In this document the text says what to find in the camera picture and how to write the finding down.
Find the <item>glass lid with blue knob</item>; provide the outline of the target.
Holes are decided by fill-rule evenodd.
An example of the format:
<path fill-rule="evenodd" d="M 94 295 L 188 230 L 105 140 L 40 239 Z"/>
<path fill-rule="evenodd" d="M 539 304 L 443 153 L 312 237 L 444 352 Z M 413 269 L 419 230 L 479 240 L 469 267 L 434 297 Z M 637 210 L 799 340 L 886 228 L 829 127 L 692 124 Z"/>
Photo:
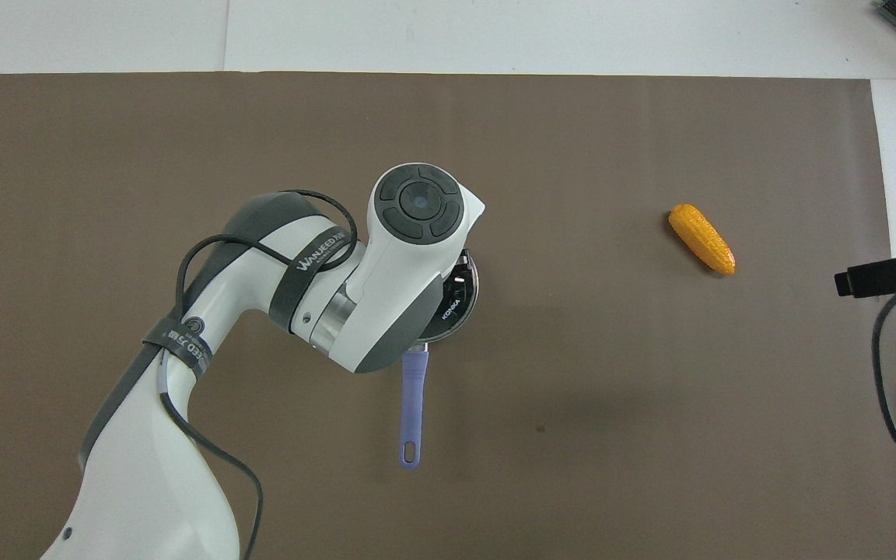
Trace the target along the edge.
<path fill-rule="evenodd" d="M 479 294 L 478 269 L 468 248 L 463 248 L 443 279 L 443 297 L 432 319 L 421 333 L 421 344 L 444 340 L 457 332 L 475 308 Z"/>

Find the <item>yellow corn cob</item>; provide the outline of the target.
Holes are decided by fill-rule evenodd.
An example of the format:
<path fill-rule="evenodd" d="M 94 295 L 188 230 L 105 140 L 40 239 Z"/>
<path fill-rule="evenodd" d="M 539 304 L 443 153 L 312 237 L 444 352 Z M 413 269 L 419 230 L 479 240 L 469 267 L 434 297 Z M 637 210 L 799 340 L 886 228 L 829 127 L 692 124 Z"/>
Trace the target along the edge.
<path fill-rule="evenodd" d="M 736 273 L 737 262 L 731 247 L 696 206 L 689 203 L 676 205 L 668 214 L 668 223 L 708 269 L 725 276 Z"/>

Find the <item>brown table mat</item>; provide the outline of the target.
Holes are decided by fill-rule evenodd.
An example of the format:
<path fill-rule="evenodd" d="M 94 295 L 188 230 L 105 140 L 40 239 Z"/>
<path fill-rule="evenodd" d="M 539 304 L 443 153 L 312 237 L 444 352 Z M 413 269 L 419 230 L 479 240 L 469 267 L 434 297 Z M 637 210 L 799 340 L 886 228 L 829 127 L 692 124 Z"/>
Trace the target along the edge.
<path fill-rule="evenodd" d="M 259 194 L 364 221 L 431 162 L 485 203 L 475 312 L 401 375 L 243 316 L 190 418 L 264 486 L 256 559 L 896 558 L 871 82 L 598 75 L 0 75 L 0 560 L 37 560 L 97 408 L 188 249 Z M 668 223 L 700 209 L 708 269 Z"/>

